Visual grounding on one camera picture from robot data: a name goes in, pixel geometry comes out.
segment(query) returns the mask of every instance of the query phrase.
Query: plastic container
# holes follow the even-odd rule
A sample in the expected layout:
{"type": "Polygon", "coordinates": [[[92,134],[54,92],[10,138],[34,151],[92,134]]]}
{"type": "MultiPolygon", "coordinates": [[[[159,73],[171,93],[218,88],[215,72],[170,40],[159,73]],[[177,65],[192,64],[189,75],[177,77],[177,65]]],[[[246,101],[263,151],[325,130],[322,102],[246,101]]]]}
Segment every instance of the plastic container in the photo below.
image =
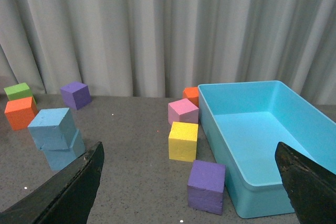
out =
{"type": "Polygon", "coordinates": [[[280,141],[336,173],[336,124],[282,82],[198,88],[202,127],[242,218],[294,212],[275,162],[280,141]]]}

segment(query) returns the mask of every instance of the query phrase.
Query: purple foam cube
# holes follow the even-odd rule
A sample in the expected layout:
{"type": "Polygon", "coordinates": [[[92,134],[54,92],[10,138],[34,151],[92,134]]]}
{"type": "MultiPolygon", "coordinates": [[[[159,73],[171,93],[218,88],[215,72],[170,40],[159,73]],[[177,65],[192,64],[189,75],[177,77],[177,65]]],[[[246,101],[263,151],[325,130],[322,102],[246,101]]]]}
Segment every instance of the purple foam cube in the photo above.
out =
{"type": "Polygon", "coordinates": [[[89,87],[86,84],[74,81],[60,88],[64,104],[79,110],[92,101],[89,87]]]}
{"type": "Polygon", "coordinates": [[[168,104],[168,122],[198,123],[198,107],[188,98],[168,104]]]}
{"type": "Polygon", "coordinates": [[[189,207],[222,215],[225,165],[195,160],[188,180],[189,207]]]}

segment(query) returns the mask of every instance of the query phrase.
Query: white curtain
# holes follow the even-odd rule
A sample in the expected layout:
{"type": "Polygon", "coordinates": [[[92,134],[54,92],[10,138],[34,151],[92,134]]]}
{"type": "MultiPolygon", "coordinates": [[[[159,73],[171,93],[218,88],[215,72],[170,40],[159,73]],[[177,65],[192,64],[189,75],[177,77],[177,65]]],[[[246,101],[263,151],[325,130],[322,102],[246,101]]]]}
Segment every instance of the white curtain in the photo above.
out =
{"type": "Polygon", "coordinates": [[[281,80],[336,104],[336,0],[0,0],[0,88],[176,97],[281,80]]]}

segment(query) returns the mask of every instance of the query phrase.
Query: cube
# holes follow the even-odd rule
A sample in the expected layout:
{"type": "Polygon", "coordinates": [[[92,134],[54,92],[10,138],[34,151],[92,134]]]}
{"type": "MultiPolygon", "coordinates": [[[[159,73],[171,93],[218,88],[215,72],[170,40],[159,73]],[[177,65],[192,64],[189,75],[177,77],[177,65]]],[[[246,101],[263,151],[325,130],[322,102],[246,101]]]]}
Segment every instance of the cube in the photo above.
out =
{"type": "Polygon", "coordinates": [[[66,150],[76,133],[69,108],[40,110],[28,126],[39,150],[66,150]]]}
{"type": "Polygon", "coordinates": [[[198,107],[187,98],[168,104],[168,122],[198,123],[198,107]]]}
{"type": "Polygon", "coordinates": [[[195,106],[198,106],[198,87],[189,87],[183,90],[182,98],[187,98],[195,106]]]}
{"type": "Polygon", "coordinates": [[[25,82],[4,88],[4,90],[10,101],[21,99],[21,98],[26,98],[26,97],[33,97],[32,91],[30,90],[29,86],[25,82]]]}
{"type": "Polygon", "coordinates": [[[60,88],[64,104],[79,110],[92,101],[89,87],[80,82],[72,82],[60,88]]]}
{"type": "Polygon", "coordinates": [[[79,130],[66,150],[43,151],[51,170],[62,170],[85,152],[85,145],[79,130]]]}
{"type": "Polygon", "coordinates": [[[5,109],[7,120],[14,131],[28,127],[37,113],[33,97],[8,101],[5,109]]]}
{"type": "Polygon", "coordinates": [[[169,133],[169,159],[192,162],[196,159],[198,124],[173,122],[169,133]]]}
{"type": "Polygon", "coordinates": [[[187,193],[189,207],[222,215],[226,166],[195,160],[187,193]]]}

